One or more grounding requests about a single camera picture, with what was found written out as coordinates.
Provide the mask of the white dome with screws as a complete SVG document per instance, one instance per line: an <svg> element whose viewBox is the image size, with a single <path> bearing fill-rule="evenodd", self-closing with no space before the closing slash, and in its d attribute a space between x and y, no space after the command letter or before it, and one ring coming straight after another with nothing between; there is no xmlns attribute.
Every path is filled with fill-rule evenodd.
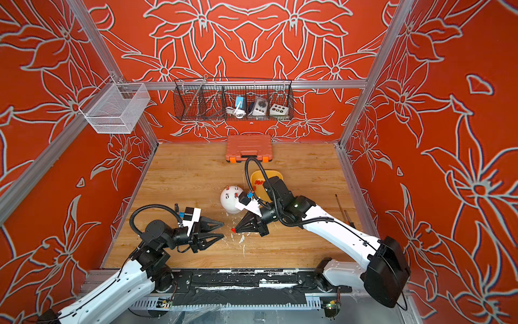
<svg viewBox="0 0 518 324"><path fill-rule="evenodd" d="M228 214L235 215L241 212L241 210L236 207L241 193L243 193L243 189L235 185L226 186L222 191L220 203Z"/></svg>

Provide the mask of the yellow plastic tray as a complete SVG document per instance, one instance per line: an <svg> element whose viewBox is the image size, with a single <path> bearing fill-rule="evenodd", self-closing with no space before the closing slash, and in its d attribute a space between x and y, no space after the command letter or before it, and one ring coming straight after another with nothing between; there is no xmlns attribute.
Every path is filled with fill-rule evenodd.
<svg viewBox="0 0 518 324"><path fill-rule="evenodd" d="M276 176L281 180L283 179L283 175L276 170L266 170L265 172L269 178ZM262 199L263 201L271 203L272 201L269 198L269 196L263 186L263 184L265 183L265 178L264 178L262 172L260 170L253 172L250 177L250 180L252 183L252 189L256 193L257 197Z"/></svg>

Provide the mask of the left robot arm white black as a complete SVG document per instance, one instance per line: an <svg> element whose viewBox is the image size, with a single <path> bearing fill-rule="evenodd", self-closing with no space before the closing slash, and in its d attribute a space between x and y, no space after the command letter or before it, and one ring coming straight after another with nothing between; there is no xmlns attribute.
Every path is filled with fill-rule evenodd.
<svg viewBox="0 0 518 324"><path fill-rule="evenodd" d="M199 217L178 228L164 221L149 223L139 234L141 243L129 255L116 274L71 305L39 316L37 323L110 323L135 302L152 292L176 292L178 281L167 265L167 249L187 246L193 252L204 251L223 234L215 232L223 222Z"/></svg>

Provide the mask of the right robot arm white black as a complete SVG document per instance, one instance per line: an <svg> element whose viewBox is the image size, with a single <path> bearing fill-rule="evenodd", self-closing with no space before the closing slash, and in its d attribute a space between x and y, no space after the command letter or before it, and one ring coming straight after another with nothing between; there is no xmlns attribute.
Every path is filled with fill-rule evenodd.
<svg viewBox="0 0 518 324"><path fill-rule="evenodd" d="M401 245L394 238L371 236L328 214L305 196L294 196L282 179L269 178L264 184L270 202L264 202L239 188L223 192L226 210L246 211L234 228L237 233L266 236L268 225L280 222L288 228L302 228L320 236L351 257L356 265L325 259L318 273L334 287L363 288L375 301L388 308L398 306L411 269Z"/></svg>

